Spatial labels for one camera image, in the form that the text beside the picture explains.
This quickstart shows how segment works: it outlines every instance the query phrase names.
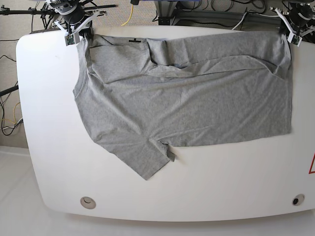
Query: gray t-shirt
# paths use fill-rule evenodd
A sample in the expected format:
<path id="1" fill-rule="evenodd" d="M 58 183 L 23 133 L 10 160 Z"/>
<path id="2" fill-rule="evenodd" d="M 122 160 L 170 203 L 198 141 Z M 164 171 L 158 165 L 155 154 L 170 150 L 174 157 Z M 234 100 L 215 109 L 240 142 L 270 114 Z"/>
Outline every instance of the gray t-shirt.
<path id="1" fill-rule="evenodd" d="M 169 145 L 290 132 L 292 71 L 285 36 L 261 31 L 129 40 L 83 39 L 73 92 L 91 139 L 144 179 L 174 161 Z"/>

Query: yellow cable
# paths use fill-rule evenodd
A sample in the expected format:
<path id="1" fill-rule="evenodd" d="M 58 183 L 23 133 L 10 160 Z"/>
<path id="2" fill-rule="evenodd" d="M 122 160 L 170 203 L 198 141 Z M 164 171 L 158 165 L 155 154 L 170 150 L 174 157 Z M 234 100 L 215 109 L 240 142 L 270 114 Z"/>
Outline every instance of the yellow cable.
<path id="1" fill-rule="evenodd" d="M 20 102 L 18 102 L 18 103 L 15 105 L 14 109 L 13 109 L 13 117 L 14 117 L 14 122 L 15 122 L 15 124 L 16 124 L 16 119 L 15 119 L 15 108 L 16 108 L 16 106 L 17 106 L 17 105 L 19 105 L 19 104 L 20 104 Z"/>
<path id="2" fill-rule="evenodd" d="M 125 23 L 123 23 L 121 26 L 126 25 L 126 24 L 130 21 L 130 19 L 131 19 L 131 17 L 132 17 L 132 12 L 133 12 L 133 5 L 131 4 L 131 12 L 130 12 L 129 19 L 128 19 Z"/>
<path id="3" fill-rule="evenodd" d="M 16 124 L 14 123 L 13 121 L 11 121 L 10 119 L 2 119 L 3 121 L 8 121 L 8 122 L 11 122 L 12 124 Z"/>

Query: cable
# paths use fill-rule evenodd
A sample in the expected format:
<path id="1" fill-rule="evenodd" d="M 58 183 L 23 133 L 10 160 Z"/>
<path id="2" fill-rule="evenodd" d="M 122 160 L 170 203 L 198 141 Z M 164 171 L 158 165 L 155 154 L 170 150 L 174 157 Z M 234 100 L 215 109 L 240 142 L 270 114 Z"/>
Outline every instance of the cable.
<path id="1" fill-rule="evenodd" d="M 208 8 L 208 6 L 209 6 L 209 0 L 207 0 L 207 5 L 206 5 L 206 7 L 204 7 L 202 10 L 207 9 L 207 8 Z"/>
<path id="2" fill-rule="evenodd" d="M 243 22 L 243 20 L 244 20 L 244 18 L 245 18 L 246 15 L 247 15 L 247 12 L 244 13 L 244 15 L 243 15 L 241 21 L 240 21 L 239 23 L 237 23 L 237 25 L 234 26 L 232 30 L 235 30 L 235 29 Z"/>
<path id="3" fill-rule="evenodd" d="M 158 11 L 156 11 L 156 12 L 157 12 L 157 14 L 156 14 L 156 16 L 153 18 L 152 22 L 158 21 L 158 19 L 157 19 L 157 17 L 158 17 Z"/>
<path id="4" fill-rule="evenodd" d="M 13 41 L 19 41 L 19 39 L 0 40 L 0 42 L 13 42 Z"/>
<path id="5" fill-rule="evenodd" d="M 130 19 L 131 19 L 131 17 L 132 17 L 132 12 L 133 12 L 133 5 L 131 5 L 131 12 L 130 12 L 129 19 L 128 19 L 125 23 L 123 23 L 122 25 L 120 25 L 120 26 L 124 26 L 124 25 L 128 24 L 128 22 L 130 21 Z"/>
<path id="6" fill-rule="evenodd" d="M 83 1 L 83 2 L 81 3 L 81 5 L 84 6 L 85 4 L 92 3 L 92 1 L 93 1 L 93 0 L 85 0 L 85 1 Z"/>
<path id="7" fill-rule="evenodd" d="M 2 121 L 8 121 L 8 122 L 10 122 L 10 123 L 12 123 L 12 124 L 16 124 L 16 122 L 11 121 L 10 119 L 2 119 Z"/>
<path id="8" fill-rule="evenodd" d="M 72 16 L 70 16 L 69 23 L 68 23 L 68 34 L 72 34 L 72 29 L 71 29 L 71 24 L 70 24 Z"/>
<path id="9" fill-rule="evenodd" d="M 211 0 L 210 6 L 211 6 L 211 8 L 212 8 L 214 11 L 216 11 L 216 9 L 214 8 L 214 2 L 215 2 L 215 0 Z M 231 1 L 230 6 L 229 6 L 228 9 L 225 10 L 224 12 L 227 12 L 227 11 L 231 10 L 231 9 L 233 8 L 233 5 L 234 5 L 234 2 Z"/>
<path id="10" fill-rule="evenodd" d="M 96 6 L 96 7 L 98 7 L 98 5 L 96 5 L 93 1 L 92 2 L 90 2 L 92 5 L 94 5 L 94 6 Z"/>
<path id="11" fill-rule="evenodd" d="M 21 120 L 23 120 L 23 118 L 19 119 L 19 121 L 16 124 L 20 124 Z M 6 126 L 3 128 L 3 130 L 6 130 L 6 129 L 14 129 L 14 126 Z"/>
<path id="12" fill-rule="evenodd" d="M 201 4 L 202 4 L 202 0 L 200 0 L 200 1 L 198 2 L 198 5 L 195 7 L 196 1 L 194 1 L 192 8 L 187 8 L 187 7 L 185 7 L 185 9 L 190 10 L 190 11 L 184 11 L 183 9 L 181 9 L 181 10 L 184 11 L 184 12 L 192 12 L 193 10 L 197 9 L 198 7 L 200 7 Z"/>
<path id="13" fill-rule="evenodd" d="M 242 23 L 241 23 L 240 31 L 241 31 L 242 28 L 243 28 L 243 24 L 244 24 L 244 22 L 245 22 L 247 16 L 248 16 L 248 14 L 245 16 L 244 20 L 243 20 Z"/>
<path id="14" fill-rule="evenodd" d="M 21 104 L 21 103 L 18 102 L 18 103 L 14 106 L 14 108 L 13 108 L 13 118 L 14 118 L 14 122 L 15 122 L 15 123 L 16 123 L 16 119 L 15 119 L 15 108 L 16 108 L 16 106 L 19 105 L 19 104 Z"/>
<path id="15" fill-rule="evenodd" d="M 180 21 L 191 21 L 191 22 L 194 22 L 197 24 L 202 24 L 202 25 L 211 25 L 212 24 L 212 25 L 218 25 L 218 26 L 222 26 L 222 27 L 226 27 L 226 28 L 234 27 L 234 26 L 227 26 L 227 25 L 224 25 L 221 23 L 216 23 L 216 22 L 198 22 L 195 20 L 188 20 L 188 19 L 180 19 Z"/>
<path id="16" fill-rule="evenodd" d="M 257 12 L 257 11 L 254 11 L 254 10 L 249 10 L 248 14 L 264 14 L 267 11 L 267 7 L 266 7 L 265 0 L 262 0 L 262 2 L 264 4 L 264 9 L 261 12 Z"/>
<path id="17" fill-rule="evenodd" d="M 266 16 L 266 17 L 279 17 L 279 16 L 268 16 L 268 15 L 259 14 L 259 13 L 257 13 L 257 15 L 260 15 L 260 16 Z"/>
<path id="18" fill-rule="evenodd" d="M 31 32 L 33 32 L 33 20 L 34 20 L 34 15 L 31 16 Z"/>
<path id="19" fill-rule="evenodd" d="M 7 102 L 7 100 L 9 99 L 9 97 L 10 97 L 10 95 L 11 95 L 11 93 L 8 94 L 8 96 L 5 98 L 4 101 L 2 101 L 2 99 L 0 98 L 0 102 L 2 102 L 3 105 Z"/>
<path id="20" fill-rule="evenodd" d="M 262 6 L 257 6 L 257 5 L 254 3 L 255 0 L 252 0 L 251 3 L 252 3 L 252 5 L 253 5 L 254 7 L 256 7 L 256 8 L 259 9 L 259 10 L 265 9 L 265 2 L 264 2 L 263 0 L 259 0 L 259 1 L 261 2 Z"/>
<path id="21" fill-rule="evenodd" d="M 2 104 L 1 102 L 0 102 L 0 106 L 1 106 L 2 111 L 3 111 L 2 120 L 1 120 L 1 131 L 2 131 L 3 135 L 9 136 L 9 135 L 11 135 L 11 134 L 13 133 L 13 131 L 14 131 L 14 129 L 15 129 L 16 127 L 18 127 L 21 123 L 23 123 L 23 118 L 19 119 L 19 121 L 18 121 L 16 124 L 14 124 L 14 126 L 12 127 L 12 130 L 11 130 L 10 133 L 6 134 L 6 133 L 4 132 L 4 129 L 7 128 L 8 126 L 4 127 L 4 126 L 3 126 L 3 122 L 4 122 L 5 120 L 7 120 L 7 119 L 4 119 L 4 106 L 3 106 L 3 104 Z"/>
<path id="22" fill-rule="evenodd" d="M 12 58 L 9 58 L 7 55 L 2 55 L 2 56 L 0 57 L 0 59 L 3 58 L 3 57 L 8 58 L 9 60 L 16 62 L 16 60 L 13 60 Z"/>
<path id="23" fill-rule="evenodd" d="M 249 3 L 252 2 L 252 1 L 243 2 L 243 1 L 237 1 L 237 0 L 231 0 L 231 1 L 237 2 L 237 3 L 240 3 L 240 4 L 249 4 Z"/>

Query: floor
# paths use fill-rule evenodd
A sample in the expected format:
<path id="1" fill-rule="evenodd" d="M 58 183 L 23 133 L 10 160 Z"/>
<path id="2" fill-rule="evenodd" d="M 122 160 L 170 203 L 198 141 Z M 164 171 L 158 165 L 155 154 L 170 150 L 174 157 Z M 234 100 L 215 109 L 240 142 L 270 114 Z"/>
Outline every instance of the floor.
<path id="1" fill-rule="evenodd" d="M 143 222 L 56 212 L 41 198 L 28 149 L 0 146 L 2 236 L 309 236 L 315 211 L 215 222 Z"/>
<path id="2" fill-rule="evenodd" d="M 212 0 L 213 7 L 218 11 L 224 11 L 230 6 L 229 0 Z M 128 0 L 95 0 L 98 5 L 102 4 L 117 4 L 118 7 L 108 8 L 107 16 L 98 17 L 94 21 L 94 27 L 104 27 L 104 26 L 119 26 L 125 22 L 131 10 L 131 5 Z M 35 1 L 27 0 L 0 0 L 0 5 L 5 5 L 12 10 L 16 9 L 28 9 L 29 7 L 35 7 Z M 185 2 L 187 7 L 192 8 L 194 6 L 193 2 Z M 279 0 L 268 0 L 268 6 L 281 6 L 281 1 Z M 39 3 L 38 9 L 43 5 L 43 2 Z M 252 8 L 250 5 L 244 5 L 235 3 L 231 11 L 234 12 L 244 12 L 246 7 L 248 9 Z M 212 10 L 210 0 L 202 0 L 202 4 L 199 9 L 206 8 L 206 10 Z M 141 1 L 138 6 L 134 8 L 132 18 L 129 25 L 157 25 L 157 22 L 152 22 L 152 19 L 156 16 L 156 9 L 153 1 Z M 15 16 L 0 16 L 0 40 L 7 39 L 18 39 L 25 34 L 31 32 L 31 22 L 32 16 L 30 15 L 15 15 Z M 203 27 L 217 27 L 213 25 L 199 25 L 192 24 L 193 26 L 203 26 Z M 35 16 L 33 19 L 33 30 L 42 30 L 42 23 L 39 16 Z M 258 26 L 255 29 L 247 29 L 244 24 L 243 30 L 263 30 L 262 27 Z M 17 42 L 0 42 L 0 55 L 7 55 L 8 57 L 15 59 L 15 47 Z M 0 61 L 0 90 L 7 89 L 14 86 L 17 82 L 17 72 L 16 64 L 6 58 L 2 58 Z M 5 103 L 5 118 L 13 120 L 13 108 L 19 102 L 18 91 L 13 92 L 10 98 Z M 21 107 L 17 105 L 16 107 L 16 119 L 22 117 Z M 4 136 L 0 133 L 0 145 L 10 146 L 10 147 L 20 147 L 27 148 L 27 139 L 25 136 L 25 131 L 23 125 L 20 125 L 10 136 Z"/>

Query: round hole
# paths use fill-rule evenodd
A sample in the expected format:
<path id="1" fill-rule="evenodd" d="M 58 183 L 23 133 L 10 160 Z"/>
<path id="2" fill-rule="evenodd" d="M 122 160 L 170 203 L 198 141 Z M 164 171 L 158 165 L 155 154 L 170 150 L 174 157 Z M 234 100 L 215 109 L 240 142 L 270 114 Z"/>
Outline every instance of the round hole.
<path id="1" fill-rule="evenodd" d="M 295 198 L 294 200 L 293 200 L 293 205 L 296 205 L 296 204 L 298 204 L 299 203 L 299 200 L 297 199 L 297 198 Z"/>
<path id="2" fill-rule="evenodd" d="M 94 209 L 96 207 L 95 201 L 89 197 L 81 198 L 80 203 L 86 209 Z"/>
<path id="3" fill-rule="evenodd" d="M 294 206 L 299 206 L 304 202 L 305 196 L 304 194 L 299 194 L 295 198 L 293 198 L 292 204 Z"/>

